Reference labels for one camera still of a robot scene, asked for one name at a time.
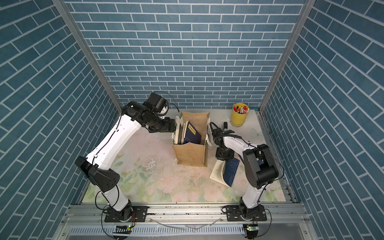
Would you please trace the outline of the navy blue book yellow label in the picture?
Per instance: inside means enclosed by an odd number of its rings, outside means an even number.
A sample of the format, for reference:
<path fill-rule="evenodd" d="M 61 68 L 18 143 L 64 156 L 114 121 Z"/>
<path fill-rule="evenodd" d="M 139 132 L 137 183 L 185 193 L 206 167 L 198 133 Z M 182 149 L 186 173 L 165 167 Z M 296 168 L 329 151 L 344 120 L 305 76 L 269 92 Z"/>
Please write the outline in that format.
<path fill-rule="evenodd" d="M 229 161 L 217 160 L 210 179 L 230 188 L 233 185 L 239 163 L 240 160 L 238 159 Z"/>

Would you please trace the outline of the dark blue starry book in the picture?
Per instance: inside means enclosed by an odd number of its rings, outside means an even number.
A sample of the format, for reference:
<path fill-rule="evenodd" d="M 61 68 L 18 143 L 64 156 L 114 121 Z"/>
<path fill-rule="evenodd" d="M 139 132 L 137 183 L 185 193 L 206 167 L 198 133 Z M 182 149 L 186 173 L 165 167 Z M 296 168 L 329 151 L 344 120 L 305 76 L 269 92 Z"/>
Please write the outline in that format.
<path fill-rule="evenodd" d="M 191 124 L 190 121 L 186 121 L 183 126 L 182 144 L 193 143 L 200 145 L 202 136 Z"/>

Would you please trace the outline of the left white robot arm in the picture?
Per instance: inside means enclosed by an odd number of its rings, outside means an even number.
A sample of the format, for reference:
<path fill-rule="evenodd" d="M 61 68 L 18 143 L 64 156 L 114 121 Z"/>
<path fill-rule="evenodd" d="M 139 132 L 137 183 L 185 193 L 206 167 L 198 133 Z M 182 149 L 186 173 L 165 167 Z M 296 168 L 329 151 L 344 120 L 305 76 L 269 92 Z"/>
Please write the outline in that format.
<path fill-rule="evenodd" d="M 109 210 L 119 222 L 133 218 L 131 201 L 119 186 L 120 175 L 112 170 L 113 162 L 128 140 L 140 128 L 149 133 L 173 133 L 174 119 L 166 117 L 169 102 L 153 92 L 142 104 L 129 102 L 122 108 L 117 123 L 86 157 L 77 157 L 75 164 L 88 180 L 98 187 L 109 203 Z"/>

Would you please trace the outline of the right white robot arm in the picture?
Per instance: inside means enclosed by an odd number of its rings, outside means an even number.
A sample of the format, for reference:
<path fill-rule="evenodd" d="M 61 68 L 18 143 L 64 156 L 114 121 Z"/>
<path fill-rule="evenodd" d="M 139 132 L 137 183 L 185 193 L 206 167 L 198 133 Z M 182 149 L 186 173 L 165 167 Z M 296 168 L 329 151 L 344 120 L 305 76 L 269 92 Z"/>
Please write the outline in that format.
<path fill-rule="evenodd" d="M 231 187 L 240 164 L 243 164 L 248 180 L 240 204 L 233 209 L 225 207 L 227 221 L 266 221 L 265 209 L 260 204 L 260 199 L 267 186 L 278 178 L 279 162 L 273 158 L 270 148 L 265 144 L 253 145 L 235 135 L 234 131 L 221 129 L 213 122 L 210 122 L 210 128 L 213 141 L 218 146 L 217 161 L 210 179 Z"/>

